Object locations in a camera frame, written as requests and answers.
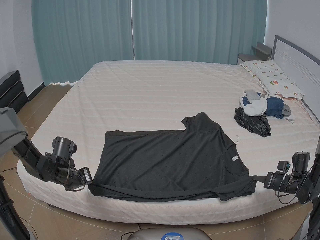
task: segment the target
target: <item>curtain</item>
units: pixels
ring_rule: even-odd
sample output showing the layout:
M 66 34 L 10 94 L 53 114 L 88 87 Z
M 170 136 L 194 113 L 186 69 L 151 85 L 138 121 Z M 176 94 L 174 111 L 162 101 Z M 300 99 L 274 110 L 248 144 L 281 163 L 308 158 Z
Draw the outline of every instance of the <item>curtain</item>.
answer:
M 135 59 L 237 64 L 266 18 L 267 0 L 132 0 Z
M 133 60 L 131 0 L 32 0 L 44 83 L 75 82 L 95 63 Z

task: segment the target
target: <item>t-shirt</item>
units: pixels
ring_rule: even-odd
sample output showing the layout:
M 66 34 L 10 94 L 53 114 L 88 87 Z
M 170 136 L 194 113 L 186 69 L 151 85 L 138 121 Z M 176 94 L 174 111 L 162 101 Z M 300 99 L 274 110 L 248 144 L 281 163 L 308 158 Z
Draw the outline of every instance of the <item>t-shirt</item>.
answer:
M 91 193 L 136 202 L 254 193 L 256 181 L 219 124 L 204 112 L 182 123 L 185 130 L 106 132 Z

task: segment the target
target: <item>white bed sheet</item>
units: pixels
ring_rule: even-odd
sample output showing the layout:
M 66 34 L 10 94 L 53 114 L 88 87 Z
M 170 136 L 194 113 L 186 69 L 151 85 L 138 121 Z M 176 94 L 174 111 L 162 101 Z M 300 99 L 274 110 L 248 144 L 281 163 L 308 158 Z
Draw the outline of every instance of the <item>white bed sheet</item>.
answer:
M 279 160 L 291 161 L 296 151 L 309 151 L 313 164 L 320 127 L 301 101 L 285 101 L 295 123 L 268 117 L 270 137 L 240 127 L 234 108 L 244 90 L 263 92 L 242 66 L 183 61 L 100 62 L 54 107 L 32 138 L 38 150 L 51 152 L 52 140 L 63 136 L 78 145 L 76 167 L 88 166 L 94 177 L 105 132 L 184 129 L 181 120 L 205 112 L 236 143 L 250 175 L 277 170 Z M 252 218 L 280 208 L 274 191 L 258 182 L 256 192 L 221 202 L 218 198 L 173 202 L 129 202 L 94 197 L 88 187 L 66 192 L 52 182 L 30 176 L 18 162 L 18 174 L 34 197 L 84 216 L 114 221 L 158 224 L 207 224 Z M 292 197 L 283 197 L 288 201 Z

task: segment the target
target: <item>blue logo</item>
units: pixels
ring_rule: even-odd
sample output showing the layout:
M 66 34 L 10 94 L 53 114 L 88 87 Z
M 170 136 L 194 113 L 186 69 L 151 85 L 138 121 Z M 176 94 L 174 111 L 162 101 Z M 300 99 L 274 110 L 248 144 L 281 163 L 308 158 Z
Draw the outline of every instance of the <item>blue logo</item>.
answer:
M 183 236 L 179 233 L 171 232 L 166 233 L 161 240 L 184 240 Z

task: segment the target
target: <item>wall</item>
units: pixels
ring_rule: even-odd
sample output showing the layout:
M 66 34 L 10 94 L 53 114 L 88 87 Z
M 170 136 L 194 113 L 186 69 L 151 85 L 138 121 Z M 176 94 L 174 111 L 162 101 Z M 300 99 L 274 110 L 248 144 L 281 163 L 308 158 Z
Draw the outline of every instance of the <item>wall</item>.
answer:
M 31 0 L 0 0 L 0 78 L 19 70 L 26 95 L 43 83 L 33 41 Z
M 320 0 L 268 0 L 265 45 L 275 35 L 320 59 Z

